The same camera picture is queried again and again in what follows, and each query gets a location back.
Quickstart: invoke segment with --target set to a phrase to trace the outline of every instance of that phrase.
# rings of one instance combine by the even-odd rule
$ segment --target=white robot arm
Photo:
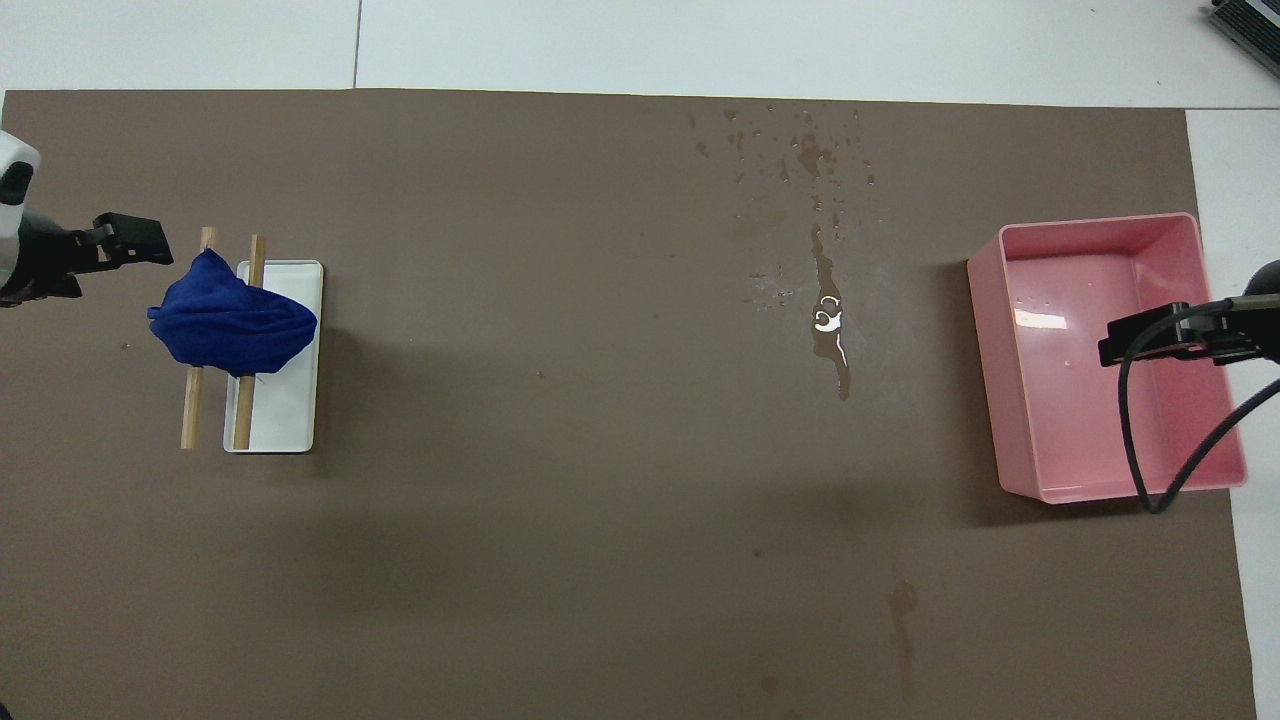
[[[119,213],[93,219],[92,229],[65,231],[27,210],[27,191],[40,152],[0,132],[0,307],[42,297],[79,297],[76,275],[132,263],[173,264],[156,220]]]

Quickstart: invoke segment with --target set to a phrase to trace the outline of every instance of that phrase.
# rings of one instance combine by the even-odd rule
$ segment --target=white tray
[[[248,263],[241,263],[237,277],[248,277]],[[320,320],[324,296],[324,265],[315,260],[268,260],[262,287],[298,301]],[[223,450],[227,452],[306,452],[311,450],[316,421],[316,379],[320,368],[320,323],[311,345],[293,356],[279,373],[257,375],[253,388],[253,420],[248,450],[232,450],[236,427],[238,382],[227,378],[227,415],[223,421]]]

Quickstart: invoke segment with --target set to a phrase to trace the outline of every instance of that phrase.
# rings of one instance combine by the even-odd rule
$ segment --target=brown cardboard sheet
[[[1228,495],[1004,493],[964,272],[1006,223],[1194,211],[1179,111],[10,92],[4,127],[33,209],[178,256],[0,313],[19,720],[1253,714]],[[308,455],[224,454],[216,373],[178,450],[145,310],[204,224],[326,268]]]

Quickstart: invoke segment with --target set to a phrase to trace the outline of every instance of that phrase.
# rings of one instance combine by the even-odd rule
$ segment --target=blue cloth
[[[169,286],[147,318],[174,360],[236,377],[278,372],[316,331],[315,313],[244,284],[212,250],[191,261],[191,270]]]

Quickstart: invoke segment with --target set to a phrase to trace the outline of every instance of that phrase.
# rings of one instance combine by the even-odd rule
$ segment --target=wooden dowel
[[[200,251],[218,243],[218,228],[200,228]],[[196,448],[200,432],[200,393],[205,387],[205,369],[187,368],[187,393],[182,401],[182,450]]]
[[[250,245],[248,284],[262,287],[262,273],[266,269],[266,238],[255,234]],[[232,450],[248,450],[248,436],[253,423],[253,387],[256,378],[243,375],[236,386],[236,429],[232,433]]]

